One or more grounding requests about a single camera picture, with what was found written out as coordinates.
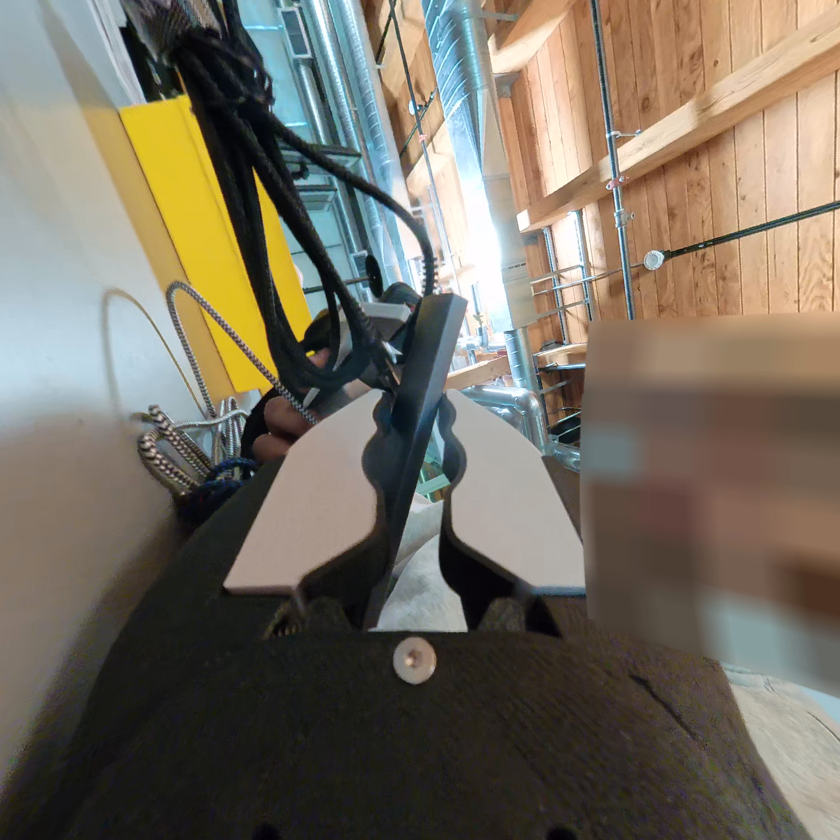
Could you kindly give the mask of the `yellow plastic bin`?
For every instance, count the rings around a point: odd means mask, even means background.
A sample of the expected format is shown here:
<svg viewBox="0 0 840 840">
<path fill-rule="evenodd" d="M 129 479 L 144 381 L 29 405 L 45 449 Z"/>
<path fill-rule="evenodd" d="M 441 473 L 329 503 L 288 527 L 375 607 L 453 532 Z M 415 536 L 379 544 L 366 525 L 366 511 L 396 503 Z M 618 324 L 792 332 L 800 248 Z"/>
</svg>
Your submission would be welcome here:
<svg viewBox="0 0 840 840">
<path fill-rule="evenodd" d="M 276 374 L 234 230 L 188 98 L 121 108 L 119 116 L 181 261 L 185 281 Z M 300 272 L 259 179 L 257 188 L 270 271 L 299 340 L 312 320 Z M 191 308 L 203 319 L 234 393 L 264 395 L 271 385 L 226 332 L 185 293 L 179 292 L 176 300 L 179 312 L 182 306 Z"/>
</svg>

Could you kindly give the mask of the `light grey desk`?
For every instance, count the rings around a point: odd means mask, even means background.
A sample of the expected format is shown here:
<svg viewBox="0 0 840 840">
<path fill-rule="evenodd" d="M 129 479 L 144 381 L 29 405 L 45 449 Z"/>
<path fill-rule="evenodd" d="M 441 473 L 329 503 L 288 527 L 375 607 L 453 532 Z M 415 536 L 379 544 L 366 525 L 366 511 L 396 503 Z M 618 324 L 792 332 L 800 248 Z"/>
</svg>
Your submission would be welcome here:
<svg viewBox="0 0 840 840">
<path fill-rule="evenodd" d="M 182 273 L 119 109 L 120 2 L 2 2 L 2 799 L 57 771 L 112 640 L 179 541 L 140 415 L 200 412 Z"/>
</svg>

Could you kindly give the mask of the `silver duct elbow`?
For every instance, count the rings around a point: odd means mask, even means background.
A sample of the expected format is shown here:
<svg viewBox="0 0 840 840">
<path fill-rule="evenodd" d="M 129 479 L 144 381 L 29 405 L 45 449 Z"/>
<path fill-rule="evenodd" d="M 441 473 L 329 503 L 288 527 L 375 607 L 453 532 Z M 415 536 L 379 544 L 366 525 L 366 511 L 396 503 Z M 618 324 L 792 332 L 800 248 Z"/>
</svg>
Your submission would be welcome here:
<svg viewBox="0 0 840 840">
<path fill-rule="evenodd" d="M 580 474 L 581 451 L 552 437 L 543 417 L 541 403 L 534 392 L 524 387 L 472 385 L 461 394 L 494 413 L 508 412 L 512 424 L 542 456 L 551 456 L 562 467 Z"/>
</svg>

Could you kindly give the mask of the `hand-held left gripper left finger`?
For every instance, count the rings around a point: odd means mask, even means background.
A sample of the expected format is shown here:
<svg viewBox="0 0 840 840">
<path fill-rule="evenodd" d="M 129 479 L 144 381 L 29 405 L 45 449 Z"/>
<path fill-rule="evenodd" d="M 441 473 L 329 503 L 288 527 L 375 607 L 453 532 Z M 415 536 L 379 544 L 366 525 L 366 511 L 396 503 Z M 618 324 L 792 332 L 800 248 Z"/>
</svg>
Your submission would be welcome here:
<svg viewBox="0 0 840 840">
<path fill-rule="evenodd" d="M 374 389 L 356 398 L 289 449 L 227 574 L 226 592 L 314 592 L 331 562 L 374 534 L 377 496 L 363 453 L 384 396 Z"/>
</svg>

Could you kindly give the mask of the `black rod white disc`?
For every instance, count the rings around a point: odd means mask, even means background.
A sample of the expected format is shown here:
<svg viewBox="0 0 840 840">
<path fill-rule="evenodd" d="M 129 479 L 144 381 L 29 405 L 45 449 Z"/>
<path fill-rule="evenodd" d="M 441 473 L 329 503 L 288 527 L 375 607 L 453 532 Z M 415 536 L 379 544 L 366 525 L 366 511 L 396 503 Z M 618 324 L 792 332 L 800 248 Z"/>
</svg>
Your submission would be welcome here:
<svg viewBox="0 0 840 840">
<path fill-rule="evenodd" d="M 642 265 L 648 271 L 659 270 L 667 261 L 681 256 L 690 256 L 706 249 L 714 249 L 720 245 L 737 242 L 743 238 L 769 233 L 776 228 L 798 224 L 806 220 L 826 214 L 833 214 L 839 210 L 839 201 L 833 201 L 820 206 L 814 206 L 804 211 L 799 211 L 772 220 L 765 221 L 750 227 L 746 227 L 729 234 L 708 238 L 698 243 L 675 249 L 652 249 L 644 257 Z"/>
</svg>

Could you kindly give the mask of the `slim silver spiral duct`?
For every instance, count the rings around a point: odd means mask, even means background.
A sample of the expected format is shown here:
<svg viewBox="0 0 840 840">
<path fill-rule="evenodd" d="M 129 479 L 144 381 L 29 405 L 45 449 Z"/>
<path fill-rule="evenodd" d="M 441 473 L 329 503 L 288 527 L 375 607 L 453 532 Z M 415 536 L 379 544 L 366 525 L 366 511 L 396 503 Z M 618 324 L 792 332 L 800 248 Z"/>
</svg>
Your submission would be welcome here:
<svg viewBox="0 0 840 840">
<path fill-rule="evenodd" d="M 405 182 L 398 172 L 396 142 L 387 120 L 384 94 L 361 2 L 327 1 L 325 36 L 334 54 L 339 80 L 333 83 L 344 112 L 341 128 L 360 153 L 355 170 L 367 182 L 404 204 Z M 392 285 L 407 271 L 403 224 L 374 199 L 357 195 L 372 255 Z"/>
</svg>

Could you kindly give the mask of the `large silver spiral duct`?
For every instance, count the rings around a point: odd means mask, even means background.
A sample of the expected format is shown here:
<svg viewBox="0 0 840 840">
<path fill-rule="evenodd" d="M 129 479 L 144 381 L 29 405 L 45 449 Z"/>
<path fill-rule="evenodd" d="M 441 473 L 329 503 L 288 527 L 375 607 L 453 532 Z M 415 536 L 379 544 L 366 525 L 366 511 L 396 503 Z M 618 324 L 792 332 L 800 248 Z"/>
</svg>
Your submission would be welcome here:
<svg viewBox="0 0 840 840">
<path fill-rule="evenodd" d="M 423 1 L 479 296 L 495 332 L 537 320 L 480 2 Z"/>
</svg>

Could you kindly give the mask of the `metal conduit pipe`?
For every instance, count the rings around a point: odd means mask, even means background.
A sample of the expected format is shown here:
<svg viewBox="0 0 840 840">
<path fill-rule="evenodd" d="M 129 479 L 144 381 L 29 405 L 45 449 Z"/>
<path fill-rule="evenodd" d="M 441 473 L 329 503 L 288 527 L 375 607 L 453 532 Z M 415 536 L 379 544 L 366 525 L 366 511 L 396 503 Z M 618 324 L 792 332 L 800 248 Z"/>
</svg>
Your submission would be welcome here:
<svg viewBox="0 0 840 840">
<path fill-rule="evenodd" d="M 626 305 L 626 315 L 629 321 L 636 318 L 634 300 L 633 276 L 629 244 L 627 238 L 627 225 L 631 220 L 623 203 L 623 173 L 618 161 L 616 139 L 618 132 L 613 117 L 613 104 L 606 65 L 606 48 L 603 33 L 603 22 L 600 4 L 598 1 L 590 1 L 591 21 L 594 37 L 595 61 L 597 68 L 598 83 L 602 100 L 602 114 L 605 128 L 605 141 L 607 148 L 607 160 L 609 164 L 610 178 L 607 182 L 607 191 L 611 193 L 613 200 L 613 215 L 615 220 L 619 257 L 621 261 L 621 272 L 623 278 L 623 290 Z"/>
</svg>

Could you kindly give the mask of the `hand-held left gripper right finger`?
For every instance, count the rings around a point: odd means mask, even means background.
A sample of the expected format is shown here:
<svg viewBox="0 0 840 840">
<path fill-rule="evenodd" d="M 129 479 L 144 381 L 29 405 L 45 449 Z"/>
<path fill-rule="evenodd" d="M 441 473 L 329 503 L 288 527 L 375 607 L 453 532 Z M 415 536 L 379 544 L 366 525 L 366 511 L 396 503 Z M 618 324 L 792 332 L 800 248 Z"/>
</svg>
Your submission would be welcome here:
<svg viewBox="0 0 840 840">
<path fill-rule="evenodd" d="M 541 450 L 455 390 L 441 401 L 441 437 L 455 547 L 520 591 L 583 595 L 581 537 Z"/>
</svg>

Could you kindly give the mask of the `grey USB hub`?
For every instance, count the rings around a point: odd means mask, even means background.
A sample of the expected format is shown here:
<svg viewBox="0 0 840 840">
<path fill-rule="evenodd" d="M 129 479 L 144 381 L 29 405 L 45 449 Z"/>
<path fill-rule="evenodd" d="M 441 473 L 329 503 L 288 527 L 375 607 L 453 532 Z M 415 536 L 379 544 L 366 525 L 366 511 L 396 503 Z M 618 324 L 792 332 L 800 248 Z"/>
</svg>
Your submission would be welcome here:
<svg viewBox="0 0 840 840">
<path fill-rule="evenodd" d="M 432 435 L 438 405 L 455 353 L 466 300 L 453 294 L 427 297 L 417 310 L 413 340 L 393 395 L 374 410 L 376 433 L 362 465 L 377 494 L 381 560 L 374 567 L 363 630 L 373 629 L 389 592 L 396 555 Z"/>
</svg>

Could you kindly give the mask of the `person's right hand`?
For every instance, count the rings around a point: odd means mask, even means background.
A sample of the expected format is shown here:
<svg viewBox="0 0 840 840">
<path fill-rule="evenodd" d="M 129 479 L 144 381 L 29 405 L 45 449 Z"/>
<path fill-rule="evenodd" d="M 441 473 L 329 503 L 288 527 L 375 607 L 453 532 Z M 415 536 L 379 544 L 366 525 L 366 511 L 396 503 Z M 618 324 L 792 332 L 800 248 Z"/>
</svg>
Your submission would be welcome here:
<svg viewBox="0 0 840 840">
<path fill-rule="evenodd" d="M 315 426 L 282 395 L 270 398 L 263 409 L 266 431 L 255 437 L 251 453 L 267 464 L 285 458 L 292 446 Z"/>
</svg>

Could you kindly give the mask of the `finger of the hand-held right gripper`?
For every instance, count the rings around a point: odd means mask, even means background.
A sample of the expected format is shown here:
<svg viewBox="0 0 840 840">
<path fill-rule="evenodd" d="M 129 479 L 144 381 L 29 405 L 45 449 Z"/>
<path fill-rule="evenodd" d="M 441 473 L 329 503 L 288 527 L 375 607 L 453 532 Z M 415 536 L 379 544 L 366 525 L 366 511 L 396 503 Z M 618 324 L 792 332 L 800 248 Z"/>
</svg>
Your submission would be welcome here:
<svg viewBox="0 0 840 840">
<path fill-rule="evenodd" d="M 373 349 L 363 346 L 356 351 L 358 358 L 364 361 L 363 371 L 373 370 L 377 375 L 376 361 L 384 360 L 390 370 L 396 371 L 403 362 L 403 352 L 395 345 L 396 339 L 405 332 L 412 310 L 406 304 L 385 302 L 363 302 L 360 306 L 366 321 L 364 326 L 373 333 Z M 336 372 L 343 377 L 350 377 L 350 357 L 355 352 L 354 338 L 344 311 L 339 314 L 339 349 L 336 356 Z"/>
</svg>

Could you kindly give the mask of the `person's grey sweatshirt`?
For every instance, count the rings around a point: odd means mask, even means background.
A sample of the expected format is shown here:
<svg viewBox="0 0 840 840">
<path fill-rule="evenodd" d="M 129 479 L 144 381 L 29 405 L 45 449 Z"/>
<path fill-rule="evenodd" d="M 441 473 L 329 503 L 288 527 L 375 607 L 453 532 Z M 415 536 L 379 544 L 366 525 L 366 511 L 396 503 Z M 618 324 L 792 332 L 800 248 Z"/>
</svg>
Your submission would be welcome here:
<svg viewBox="0 0 840 840">
<path fill-rule="evenodd" d="M 378 630 L 467 630 L 461 601 L 438 567 L 442 513 L 442 501 L 414 495 Z M 838 723 L 790 682 L 735 665 L 722 668 L 749 735 L 794 813 L 812 838 L 838 839 Z"/>
</svg>

